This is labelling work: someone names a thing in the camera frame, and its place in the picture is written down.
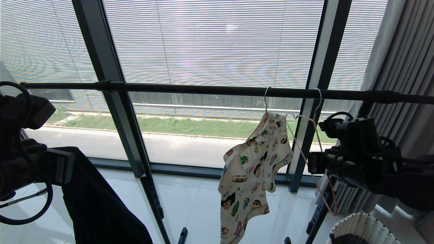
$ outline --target concrete pavement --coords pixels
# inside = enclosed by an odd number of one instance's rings
[[[127,160],[115,131],[42,127],[26,129],[30,138],[49,147],[77,146],[89,157]],[[223,154],[244,140],[143,133],[152,162],[222,168]],[[312,151],[319,151],[313,144]]]

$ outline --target gray curtain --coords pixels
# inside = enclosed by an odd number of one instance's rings
[[[361,90],[391,90],[403,94],[434,96],[434,1],[391,0],[388,2],[369,59]],[[357,115],[361,102],[349,112]],[[397,103],[375,104],[370,112],[379,135],[389,137],[405,157],[434,154],[434,106]],[[343,182],[335,186],[340,212],[371,212],[379,204],[388,212],[397,205],[413,209],[398,199],[353,189]]]

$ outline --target laundry basket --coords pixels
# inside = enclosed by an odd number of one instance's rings
[[[333,226],[327,244],[398,244],[399,241],[376,218],[353,213]]]

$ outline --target black cloth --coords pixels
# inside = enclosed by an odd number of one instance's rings
[[[152,244],[145,225],[128,210],[77,147],[56,149],[72,152],[76,156],[72,179],[62,186],[62,191],[74,224],[77,244]]]

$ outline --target sheer curtain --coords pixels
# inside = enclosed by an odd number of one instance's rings
[[[361,90],[434,96],[431,82],[434,74],[433,19],[433,1],[389,1]],[[356,115],[360,105],[361,102],[354,102],[350,113]],[[378,134],[392,139],[401,148],[403,156],[412,158],[434,153],[433,106],[375,104],[370,115],[375,118]],[[410,214],[414,212],[398,199],[350,188],[342,182],[336,184],[335,191],[342,212],[371,212],[376,204],[388,212],[397,205]]]

